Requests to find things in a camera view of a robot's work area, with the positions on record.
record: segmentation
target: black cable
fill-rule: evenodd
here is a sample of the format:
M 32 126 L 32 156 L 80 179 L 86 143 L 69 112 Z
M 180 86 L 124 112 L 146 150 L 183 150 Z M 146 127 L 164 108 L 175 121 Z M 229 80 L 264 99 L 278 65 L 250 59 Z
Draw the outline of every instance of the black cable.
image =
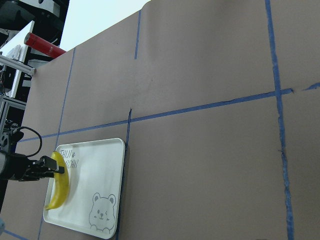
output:
M 39 141 L 40 141 L 38 150 L 37 150 L 35 153 L 30 154 L 30 155 L 10 154 L 10 153 L 5 152 L 5 151 L 3 151 L 3 150 L 1 150 L 1 149 L 0 149 L 0 153 L 4 153 L 4 154 L 7 154 L 7 155 L 9 155 L 9 156 L 11 156 L 11 157 L 16 157 L 16 158 L 29 158 L 29 157 L 33 157 L 34 155 L 37 155 L 37 154 L 40 152 L 40 150 L 41 150 L 41 148 L 42 148 L 42 137 L 41 137 L 41 135 L 40 135 L 36 130 L 33 130 L 32 128 L 27 127 L 27 126 L 17 127 L 14 131 L 15 131 L 15 132 L 18 132 L 18 131 L 20 131 L 21 129 L 28 129 L 28 130 L 30 130 L 31 132 L 35 133 L 35 134 L 38 136 Z
M 7 95 L 6 95 L 6 91 L 5 91 L 5 81 L 6 81 L 6 79 L 5 79 L 5 70 L 4 69 L 2 69 L 1 70 L 1 72 L 0 72 L 0 85 L 1 85 L 1 88 L 3 89 L 3 92 L 1 91 L 1 94 L 3 95 L 3 96 L 6 96 L 7 97 Z
M 28 67 L 30 67 L 30 68 L 33 68 L 33 66 L 30 66 L 29 64 L 27 64 L 27 63 L 24 63 L 23 61 L 20 61 L 20 60 L 17 60 L 17 59 L 12 59 L 13 61 L 16 61 L 16 62 L 19 62 L 19 63 L 22 63 L 22 64 L 24 64 L 24 65 L 27 65 Z
M 47 61 L 29 61 L 29 63 L 40 63 L 40 64 L 46 64 L 47 63 Z
M 40 141 L 38 150 L 35 153 L 30 154 L 30 155 L 26 155 L 24 157 L 25 158 L 29 158 L 29 157 L 33 157 L 34 155 L 37 155 L 40 152 L 41 148 L 42 148 L 42 137 L 41 137 L 41 135 L 36 130 L 34 130 L 34 129 L 30 128 L 30 127 L 27 127 L 27 126 L 20 126 L 15 131 L 20 131 L 21 129 L 28 129 L 31 132 L 35 133 L 38 136 L 39 141 Z

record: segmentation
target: black machine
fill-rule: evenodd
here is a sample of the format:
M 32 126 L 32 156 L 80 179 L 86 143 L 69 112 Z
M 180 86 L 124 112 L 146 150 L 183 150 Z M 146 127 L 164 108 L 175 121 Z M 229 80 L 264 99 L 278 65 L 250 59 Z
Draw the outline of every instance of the black machine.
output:
M 37 152 L 30 155 L 12 153 L 12 148 L 24 136 L 22 129 L 28 129 L 38 135 L 40 145 Z M 48 156 L 42 156 L 40 160 L 28 159 L 38 154 L 42 147 L 41 136 L 29 127 L 22 126 L 10 132 L 4 132 L 0 138 L 0 147 L 0 180 L 38 181 L 41 178 L 53 178 L 54 173 L 65 172 L 64 167 L 59 166 Z
M 0 69 L 0 92 L 5 95 L 12 89 L 16 69 L 6 65 L 0 66 Z
M 53 1 L 59 5 L 59 17 L 41 8 L 41 5 L 35 7 L 20 0 L 0 0 L 0 28 L 20 31 L 28 23 L 34 21 L 33 33 L 48 42 L 57 39 L 54 44 L 59 45 L 67 16 L 69 0 Z

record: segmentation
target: cardboard surface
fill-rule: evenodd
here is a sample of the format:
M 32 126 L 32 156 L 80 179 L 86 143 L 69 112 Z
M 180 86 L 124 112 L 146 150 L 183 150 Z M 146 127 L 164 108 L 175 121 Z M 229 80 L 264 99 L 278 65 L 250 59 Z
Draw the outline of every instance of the cardboard surface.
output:
M 320 238 L 319 93 L 315 89 L 283 97 L 297 240 Z
M 137 59 L 138 13 L 81 44 L 61 130 L 123 121 L 130 108 L 136 118 L 273 91 L 264 4 L 242 5 L 148 2 Z
M 73 51 L 39 67 L 32 77 L 23 124 L 36 129 L 42 136 L 58 132 Z M 25 138 L 34 136 L 25 131 Z
M 306 89 L 319 82 L 320 38 L 317 1 L 272 0 L 272 17 L 281 85 Z
M 285 239 L 276 115 L 271 98 L 131 123 L 119 239 Z
M 300 91 L 319 81 L 317 34 L 306 27 L 316 24 L 317 6 L 271 1 L 271 9 L 281 86 L 295 90 L 282 96 L 295 239 L 318 239 L 319 89 Z M 43 150 L 50 154 L 56 141 L 125 140 L 132 108 L 120 240 L 287 239 L 279 102 L 265 94 L 275 90 L 265 2 L 151 1 L 137 44 L 138 19 L 135 13 L 39 68 L 23 125 L 51 135 Z M 44 199 L 47 189 L 27 186 L 36 206 L 21 210 L 17 197 L 25 194 L 10 184 L 1 213 L 9 226 L 20 214 L 19 235 L 93 239 L 47 223 L 22 225 L 41 221 L 39 194 Z
M 17 240 L 17 238 L 14 236 L 13 232 L 4 232 L 1 235 L 1 238 L 5 239 L 5 240 Z

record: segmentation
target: robotic arm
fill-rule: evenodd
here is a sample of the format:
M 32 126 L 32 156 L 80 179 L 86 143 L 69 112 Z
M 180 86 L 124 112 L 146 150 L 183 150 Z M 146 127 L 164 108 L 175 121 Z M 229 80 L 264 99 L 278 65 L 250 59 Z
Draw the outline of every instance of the robotic arm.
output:
M 12 153 L 12 146 L 24 136 L 22 129 L 31 130 L 38 135 L 40 146 L 36 153 L 31 155 Z M 53 178 L 54 173 L 65 173 L 65 168 L 59 166 L 56 160 L 48 156 L 42 156 L 40 160 L 28 159 L 36 155 L 41 147 L 41 136 L 29 127 L 23 126 L 10 132 L 4 132 L 0 137 L 0 180 L 38 181 L 41 178 Z

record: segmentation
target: metal frame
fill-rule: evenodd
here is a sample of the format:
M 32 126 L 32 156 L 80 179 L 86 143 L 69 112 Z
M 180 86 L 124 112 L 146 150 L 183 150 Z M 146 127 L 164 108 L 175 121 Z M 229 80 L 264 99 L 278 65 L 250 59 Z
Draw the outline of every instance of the metal frame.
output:
M 8 96 L 0 96 L 0 101 L 1 101 L 1 105 L 0 105 L 0 135 L 1 135 L 4 131 L 9 108 L 13 107 L 16 109 L 25 110 L 26 103 L 23 101 L 13 99 Z
M 0 55 L 0 63 L 3 63 L 4 65 L 7 65 L 11 68 L 20 70 L 21 72 L 24 72 L 31 76 L 33 76 L 36 73 L 36 69 L 34 67 L 25 65 L 19 61 L 12 60 L 6 56 Z

